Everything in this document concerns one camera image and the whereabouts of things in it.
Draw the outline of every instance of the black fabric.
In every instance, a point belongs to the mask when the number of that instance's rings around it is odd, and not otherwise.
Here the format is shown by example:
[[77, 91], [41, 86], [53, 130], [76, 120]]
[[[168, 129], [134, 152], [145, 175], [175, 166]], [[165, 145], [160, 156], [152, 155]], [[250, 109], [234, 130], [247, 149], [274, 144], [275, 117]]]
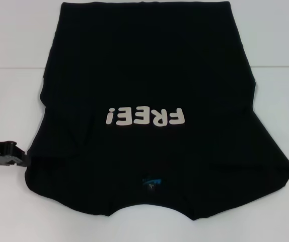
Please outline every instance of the black fabric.
[[[153, 204], [191, 219], [277, 191], [289, 161], [253, 112], [254, 88], [229, 2], [64, 3], [27, 186], [89, 214]], [[141, 106], [149, 124], [135, 124]], [[131, 125], [116, 123], [123, 107]], [[155, 124], [162, 109], [168, 123]]]

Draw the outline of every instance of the white table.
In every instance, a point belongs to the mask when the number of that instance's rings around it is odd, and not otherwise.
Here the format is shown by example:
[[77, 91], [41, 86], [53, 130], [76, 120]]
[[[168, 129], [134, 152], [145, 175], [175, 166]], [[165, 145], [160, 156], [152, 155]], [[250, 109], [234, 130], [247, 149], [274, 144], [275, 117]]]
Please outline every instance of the white table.
[[[43, 67], [59, 0], [0, 0], [0, 141], [27, 150], [39, 128]], [[289, 158], [289, 2], [233, 0], [257, 82], [254, 108]], [[289, 181], [280, 191], [208, 219], [139, 205], [110, 217], [69, 209], [31, 192], [25, 168], [0, 167], [0, 242], [287, 242]]]

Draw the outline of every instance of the white surface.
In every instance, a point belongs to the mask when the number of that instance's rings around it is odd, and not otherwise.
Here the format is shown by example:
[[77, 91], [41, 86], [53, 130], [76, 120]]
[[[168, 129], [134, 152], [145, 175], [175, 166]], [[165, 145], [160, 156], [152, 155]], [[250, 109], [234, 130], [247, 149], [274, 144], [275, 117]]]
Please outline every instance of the white surface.
[[[63, 0], [0, 0], [1, 68], [45, 67], [62, 2]], [[250, 65], [289, 66], [289, 1], [230, 2]]]
[[[27, 150], [43, 114], [43, 70], [0, 70], [0, 140]], [[289, 68], [254, 68], [255, 110], [289, 158]], [[0, 242], [287, 242], [289, 181], [285, 188], [208, 219], [191, 221], [150, 205], [110, 217], [76, 212], [31, 192], [25, 168], [0, 167]]]

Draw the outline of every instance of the white backdrop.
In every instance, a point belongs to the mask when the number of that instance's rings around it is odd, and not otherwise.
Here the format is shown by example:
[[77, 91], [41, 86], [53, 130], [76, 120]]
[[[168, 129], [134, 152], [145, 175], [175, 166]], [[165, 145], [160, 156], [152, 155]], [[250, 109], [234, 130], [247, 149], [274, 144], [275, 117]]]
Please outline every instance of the white backdrop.
[[[0, 141], [27, 150], [44, 107], [43, 67], [57, 24], [58, 0], [0, 0]], [[289, 158], [289, 2], [233, 0], [257, 82], [255, 111]], [[287, 242], [289, 181], [282, 190], [208, 219], [139, 205], [110, 217], [69, 209], [31, 192], [25, 168], [0, 167], [0, 242]]]

